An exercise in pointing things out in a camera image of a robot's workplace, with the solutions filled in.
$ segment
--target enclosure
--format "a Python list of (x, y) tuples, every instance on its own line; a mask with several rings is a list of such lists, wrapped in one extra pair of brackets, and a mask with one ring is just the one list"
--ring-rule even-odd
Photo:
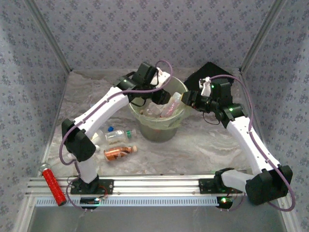
[[(242, 79), (254, 102), (255, 130), (293, 170), (295, 226), (309, 230), (308, 1), (2, 0), (0, 7), (1, 231), (14, 229), (41, 162), (52, 164), (56, 177), (76, 174), (58, 158), (61, 122), (83, 114), (119, 76), (160, 59), (182, 81), (208, 61)], [(232, 94), (248, 109), (239, 85)], [(138, 131), (127, 107), (102, 130), (109, 126)], [(98, 152), (99, 175), (250, 169), (237, 141), (197, 111), (169, 142), (150, 143), (138, 131), (136, 144), (137, 154), (113, 163)]]

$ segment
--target plastic bottle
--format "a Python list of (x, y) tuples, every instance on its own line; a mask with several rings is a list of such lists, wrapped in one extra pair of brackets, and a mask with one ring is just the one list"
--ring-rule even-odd
[(183, 104), (181, 101), (181, 96), (182, 95), (178, 92), (173, 94), (169, 102), (164, 106), (161, 117), (171, 117), (173, 115), (175, 110)]
[(118, 158), (121, 158), (123, 156), (126, 156), (127, 154), (137, 152), (136, 146), (118, 146), (114, 148), (110, 148), (108, 150), (104, 150), (105, 158), (108, 161), (116, 160)]
[(136, 136), (137, 135), (136, 135), (135, 129), (127, 130), (125, 132), (123, 130), (115, 130), (115, 131), (106, 133), (105, 139), (109, 145), (113, 145), (113, 144), (121, 143), (121, 142), (127, 143), (130, 139)]
[(148, 116), (148, 117), (160, 117), (163, 108), (164, 108), (164, 105), (157, 105), (151, 102), (143, 110), (143, 115)]

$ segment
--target wall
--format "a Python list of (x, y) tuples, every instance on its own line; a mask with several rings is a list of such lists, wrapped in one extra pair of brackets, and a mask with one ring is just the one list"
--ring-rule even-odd
[(22, 1), (0, 1), (0, 231), (35, 176), (66, 74)]
[(294, 172), (296, 211), (309, 230), (309, 3), (287, 1), (244, 74), (268, 148)]
[(272, 0), (40, 0), (72, 69), (239, 67)]

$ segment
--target plastic bucket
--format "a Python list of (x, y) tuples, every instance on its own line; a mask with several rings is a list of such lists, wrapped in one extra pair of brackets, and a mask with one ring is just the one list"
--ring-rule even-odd
[[(173, 77), (167, 86), (164, 88), (167, 92), (173, 95), (175, 92), (184, 93), (188, 91), (187, 87), (182, 81)], [(142, 105), (144, 100), (142, 98), (136, 98), (133, 100), (135, 104)], [(162, 143), (170, 140), (177, 132), (177, 128), (180, 126), (181, 121), (188, 117), (190, 114), (190, 107), (176, 112), (172, 117), (169, 118), (153, 118), (141, 115), (140, 112), (145, 108), (137, 107), (129, 104), (129, 108), (133, 116), (138, 120), (140, 132), (142, 135), (157, 143)]]

